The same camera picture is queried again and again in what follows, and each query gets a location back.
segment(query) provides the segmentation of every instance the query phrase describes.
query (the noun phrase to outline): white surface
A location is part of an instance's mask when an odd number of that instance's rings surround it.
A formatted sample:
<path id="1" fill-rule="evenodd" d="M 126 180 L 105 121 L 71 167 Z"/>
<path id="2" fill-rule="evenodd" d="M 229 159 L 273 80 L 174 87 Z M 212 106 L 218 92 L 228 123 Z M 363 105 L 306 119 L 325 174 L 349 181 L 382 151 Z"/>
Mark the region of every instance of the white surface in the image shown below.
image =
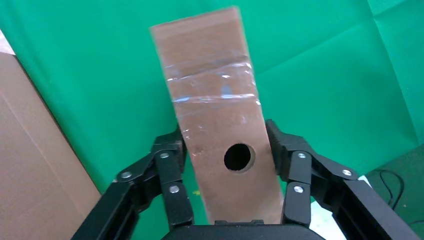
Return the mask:
<path id="1" fill-rule="evenodd" d="M 7 53 L 15 55 L 15 52 L 12 50 L 12 47 L 9 45 L 6 37 L 3 35 L 0 30 L 0 53 Z"/>
<path id="2" fill-rule="evenodd" d="M 360 176 L 358 180 L 365 181 L 371 187 L 365 176 Z M 332 212 L 322 208 L 318 202 L 311 203 L 309 228 L 326 240 L 345 240 L 346 238 L 334 221 L 332 214 Z"/>

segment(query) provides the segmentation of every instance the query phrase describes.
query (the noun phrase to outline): cardboard strip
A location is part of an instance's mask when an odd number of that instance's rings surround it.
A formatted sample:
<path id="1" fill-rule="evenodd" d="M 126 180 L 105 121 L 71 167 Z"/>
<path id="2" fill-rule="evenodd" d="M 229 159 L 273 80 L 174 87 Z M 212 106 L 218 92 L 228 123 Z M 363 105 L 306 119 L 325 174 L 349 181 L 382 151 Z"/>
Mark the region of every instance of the cardboard strip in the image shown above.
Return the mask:
<path id="1" fill-rule="evenodd" d="M 151 32 L 209 221 L 279 223 L 283 197 L 238 9 Z"/>

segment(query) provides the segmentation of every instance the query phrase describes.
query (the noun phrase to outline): green fabric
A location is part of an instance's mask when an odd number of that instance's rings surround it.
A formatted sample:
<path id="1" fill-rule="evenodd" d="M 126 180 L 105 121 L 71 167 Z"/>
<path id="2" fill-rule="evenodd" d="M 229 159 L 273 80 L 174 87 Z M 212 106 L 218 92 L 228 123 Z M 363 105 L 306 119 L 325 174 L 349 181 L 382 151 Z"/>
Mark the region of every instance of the green fabric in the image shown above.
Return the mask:
<path id="1" fill-rule="evenodd" d="M 149 27 L 231 5 L 264 117 L 283 131 L 361 174 L 424 141 L 422 0 L 6 0 L 0 28 L 103 192 L 176 125 Z M 167 229 L 157 198 L 135 236 Z"/>

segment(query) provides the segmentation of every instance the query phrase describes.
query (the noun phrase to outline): cardboard box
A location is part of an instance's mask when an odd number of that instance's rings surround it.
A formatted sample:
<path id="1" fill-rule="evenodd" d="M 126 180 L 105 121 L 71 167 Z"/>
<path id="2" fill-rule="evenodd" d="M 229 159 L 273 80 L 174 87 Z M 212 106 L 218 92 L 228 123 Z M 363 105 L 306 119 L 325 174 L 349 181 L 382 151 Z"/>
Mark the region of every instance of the cardboard box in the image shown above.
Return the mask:
<path id="1" fill-rule="evenodd" d="M 209 222 L 279 224 L 283 197 L 239 10 L 151 32 Z"/>
<path id="2" fill-rule="evenodd" d="M 16 57 L 0 52 L 0 239 L 68 240 L 100 194 Z"/>

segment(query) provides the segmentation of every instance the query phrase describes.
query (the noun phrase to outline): brown cardboard box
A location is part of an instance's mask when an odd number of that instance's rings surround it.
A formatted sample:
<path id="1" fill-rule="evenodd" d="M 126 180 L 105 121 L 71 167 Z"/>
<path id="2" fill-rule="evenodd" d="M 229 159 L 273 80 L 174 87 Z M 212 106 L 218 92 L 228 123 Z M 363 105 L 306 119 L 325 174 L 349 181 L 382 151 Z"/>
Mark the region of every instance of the brown cardboard box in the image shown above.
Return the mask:
<path id="1" fill-rule="evenodd" d="M 68 240 L 99 197 L 16 57 L 0 52 L 0 239 Z"/>
<path id="2" fill-rule="evenodd" d="M 280 223 L 283 197 L 239 10 L 151 32 L 209 222 Z"/>

